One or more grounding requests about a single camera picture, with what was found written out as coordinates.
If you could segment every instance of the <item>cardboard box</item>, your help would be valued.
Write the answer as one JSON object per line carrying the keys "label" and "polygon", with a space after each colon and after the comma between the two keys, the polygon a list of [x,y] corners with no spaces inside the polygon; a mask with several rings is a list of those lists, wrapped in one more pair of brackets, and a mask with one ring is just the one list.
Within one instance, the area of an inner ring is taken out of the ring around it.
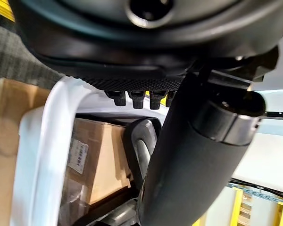
{"label": "cardboard box", "polygon": [[0,226],[9,226],[22,116],[43,106],[49,90],[0,79]]}
{"label": "cardboard box", "polygon": [[94,204],[130,187],[122,135],[125,128],[105,122],[75,119],[66,178],[83,185],[81,200]]}

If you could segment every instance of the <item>metal ring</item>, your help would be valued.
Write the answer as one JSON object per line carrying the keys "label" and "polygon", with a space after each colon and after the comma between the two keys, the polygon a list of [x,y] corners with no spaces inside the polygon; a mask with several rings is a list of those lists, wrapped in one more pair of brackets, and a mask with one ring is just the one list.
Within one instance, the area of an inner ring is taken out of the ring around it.
{"label": "metal ring", "polygon": [[132,12],[130,8],[130,0],[127,1],[125,5],[125,12],[128,17],[128,19],[136,26],[141,27],[141,28],[147,28],[147,29],[153,29],[153,28],[158,28],[166,23],[168,23],[172,16],[173,16],[173,9],[170,9],[170,11],[161,19],[155,20],[155,21],[149,21],[143,18],[140,18],[137,16],[134,12]]}

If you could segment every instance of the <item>gray carpet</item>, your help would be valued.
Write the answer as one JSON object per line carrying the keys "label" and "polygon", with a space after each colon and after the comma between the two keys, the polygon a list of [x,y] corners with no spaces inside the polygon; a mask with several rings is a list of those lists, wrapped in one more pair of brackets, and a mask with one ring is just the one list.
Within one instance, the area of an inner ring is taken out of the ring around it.
{"label": "gray carpet", "polygon": [[0,78],[14,79],[51,89],[61,74],[46,67],[27,51],[13,24],[0,26]]}

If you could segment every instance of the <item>barcode label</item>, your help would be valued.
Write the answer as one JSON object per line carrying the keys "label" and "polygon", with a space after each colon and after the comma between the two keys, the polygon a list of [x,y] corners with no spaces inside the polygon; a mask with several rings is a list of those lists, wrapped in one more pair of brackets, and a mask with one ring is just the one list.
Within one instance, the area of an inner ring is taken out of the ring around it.
{"label": "barcode label", "polygon": [[84,144],[76,139],[71,139],[68,166],[73,168],[78,173],[83,174],[87,152],[87,144]]}

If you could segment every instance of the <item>white plastic bin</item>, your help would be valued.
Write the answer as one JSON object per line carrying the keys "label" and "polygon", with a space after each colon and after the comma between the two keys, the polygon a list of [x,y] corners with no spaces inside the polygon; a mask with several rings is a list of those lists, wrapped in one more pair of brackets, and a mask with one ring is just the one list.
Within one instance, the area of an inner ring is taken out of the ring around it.
{"label": "white plastic bin", "polygon": [[127,104],[116,107],[103,91],[80,79],[64,77],[54,86],[44,107],[26,113],[20,123],[11,226],[54,226],[62,196],[68,151],[76,113],[110,116],[151,116],[164,122],[168,108],[150,110]]}

